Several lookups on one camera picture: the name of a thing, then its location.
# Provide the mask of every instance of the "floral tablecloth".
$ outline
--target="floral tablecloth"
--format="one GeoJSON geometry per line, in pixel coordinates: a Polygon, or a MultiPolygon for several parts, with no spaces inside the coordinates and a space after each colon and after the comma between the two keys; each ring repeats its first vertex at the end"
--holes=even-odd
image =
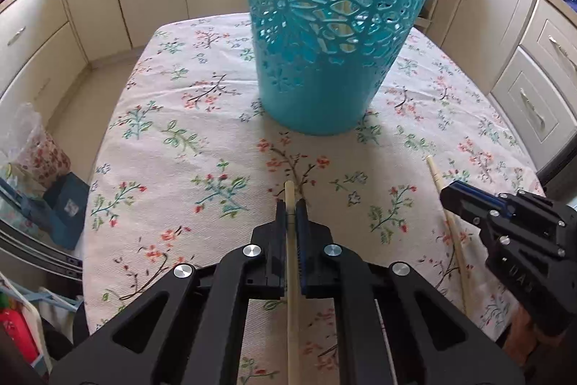
{"type": "MultiPolygon", "coordinates": [[[[97,158],[84,237],[94,331],[175,264],[217,263],[274,218],[285,180],[311,220],[366,261],[405,260],[491,338],[514,299],[485,269],[478,230],[461,223],[461,272],[425,162],[446,183],[540,192],[533,164],[477,87],[413,29],[364,117],[333,137],[292,132],[259,102],[247,14],[165,25],[122,93],[97,158]]],[[[301,312],[303,383],[338,383],[332,301],[301,312]]],[[[286,383],[286,306],[252,301],[239,383],[286,383]]]]}

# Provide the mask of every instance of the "drawer handle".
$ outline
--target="drawer handle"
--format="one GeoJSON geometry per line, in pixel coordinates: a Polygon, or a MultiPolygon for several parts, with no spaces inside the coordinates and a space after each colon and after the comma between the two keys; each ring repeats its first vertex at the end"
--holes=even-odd
{"type": "Polygon", "coordinates": [[[8,46],[11,46],[12,44],[14,44],[14,42],[20,38],[20,35],[24,32],[24,30],[26,30],[26,27],[22,27],[21,29],[19,29],[14,34],[14,36],[10,40],[8,40],[8,46]]]}
{"type": "Polygon", "coordinates": [[[553,46],[554,46],[555,48],[557,48],[557,49],[559,50],[559,52],[560,52],[563,56],[565,56],[565,59],[570,62],[571,66],[573,67],[573,69],[575,70],[575,72],[577,72],[577,64],[575,64],[575,63],[571,60],[571,58],[569,57],[569,54],[567,54],[567,51],[565,51],[565,48],[562,47],[562,46],[557,42],[557,40],[555,40],[555,38],[553,38],[551,35],[549,35],[549,41],[550,41],[551,43],[553,43],[553,46]]]}
{"type": "Polygon", "coordinates": [[[535,114],[535,116],[537,117],[537,119],[539,120],[541,127],[545,127],[545,120],[543,119],[543,117],[539,114],[539,112],[535,109],[535,105],[533,105],[531,103],[531,100],[529,100],[529,97],[527,97],[525,91],[523,89],[519,90],[521,93],[521,98],[523,99],[523,101],[525,102],[525,105],[527,105],[527,107],[533,112],[533,114],[535,114]]]}

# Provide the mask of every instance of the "red flower print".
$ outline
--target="red flower print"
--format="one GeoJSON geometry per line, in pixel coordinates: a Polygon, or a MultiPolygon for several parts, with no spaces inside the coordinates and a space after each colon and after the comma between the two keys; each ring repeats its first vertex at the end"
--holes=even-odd
{"type": "Polygon", "coordinates": [[[266,139],[261,139],[256,147],[258,147],[261,152],[265,152],[270,147],[270,144],[266,139]]]}
{"type": "Polygon", "coordinates": [[[326,156],[324,156],[324,155],[321,155],[319,158],[317,158],[317,165],[320,169],[324,169],[330,163],[331,163],[331,161],[328,160],[328,158],[326,158],[326,156]]]}

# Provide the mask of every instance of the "flower print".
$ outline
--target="flower print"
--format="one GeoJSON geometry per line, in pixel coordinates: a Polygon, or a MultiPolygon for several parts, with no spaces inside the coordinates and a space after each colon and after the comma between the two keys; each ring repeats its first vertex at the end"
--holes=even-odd
{"type": "Polygon", "coordinates": [[[352,206],[353,204],[359,204],[361,202],[361,196],[356,191],[353,191],[350,195],[348,195],[348,205],[352,206]]]}
{"type": "Polygon", "coordinates": [[[326,158],[324,155],[321,155],[319,158],[317,158],[317,165],[320,169],[324,169],[330,163],[331,163],[331,161],[328,160],[328,158],[326,158]]]}

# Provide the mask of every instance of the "silver bolt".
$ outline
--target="silver bolt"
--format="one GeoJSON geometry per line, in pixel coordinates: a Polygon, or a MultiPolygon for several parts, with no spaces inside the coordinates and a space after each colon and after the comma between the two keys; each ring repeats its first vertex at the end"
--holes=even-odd
{"type": "Polygon", "coordinates": [[[172,270],[176,277],[188,277],[192,274],[192,266],[188,264],[179,264],[172,270]]]}
{"type": "Polygon", "coordinates": [[[262,250],[258,245],[247,245],[242,249],[244,255],[249,256],[250,258],[260,255],[262,250]]]}
{"type": "Polygon", "coordinates": [[[324,252],[329,256],[338,256],[343,252],[343,249],[336,244],[327,245],[324,252]]]}
{"type": "Polygon", "coordinates": [[[397,276],[406,276],[411,272],[411,268],[407,263],[395,263],[393,264],[393,273],[397,276]]]}

